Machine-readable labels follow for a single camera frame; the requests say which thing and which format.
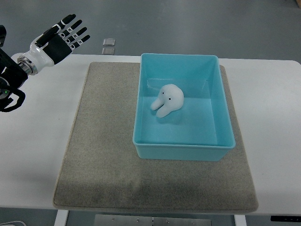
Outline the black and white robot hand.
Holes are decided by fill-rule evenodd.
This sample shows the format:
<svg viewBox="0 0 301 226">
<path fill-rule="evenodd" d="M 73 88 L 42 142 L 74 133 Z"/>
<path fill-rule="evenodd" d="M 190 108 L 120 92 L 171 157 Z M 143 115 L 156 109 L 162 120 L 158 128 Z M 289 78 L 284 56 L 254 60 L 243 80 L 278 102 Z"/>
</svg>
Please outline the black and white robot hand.
<svg viewBox="0 0 301 226">
<path fill-rule="evenodd" d="M 86 27 L 76 31 L 82 20 L 70 25 L 75 18 L 75 14 L 63 18 L 35 38 L 29 51 L 18 57 L 17 64 L 27 75 L 36 75 L 45 67 L 58 64 L 90 38 L 90 35 L 85 34 Z"/>
</svg>

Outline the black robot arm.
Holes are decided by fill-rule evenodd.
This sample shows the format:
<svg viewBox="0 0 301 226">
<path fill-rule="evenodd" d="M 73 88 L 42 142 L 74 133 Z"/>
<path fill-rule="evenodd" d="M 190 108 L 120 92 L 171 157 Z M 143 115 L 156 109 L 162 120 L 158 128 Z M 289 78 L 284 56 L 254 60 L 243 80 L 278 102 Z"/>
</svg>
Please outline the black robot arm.
<svg viewBox="0 0 301 226">
<path fill-rule="evenodd" d="M 24 100 L 25 93 L 19 88 L 28 79 L 28 74 L 3 50 L 0 51 L 0 111 L 11 112 L 19 108 Z M 18 96 L 15 105 L 11 94 Z"/>
</svg>

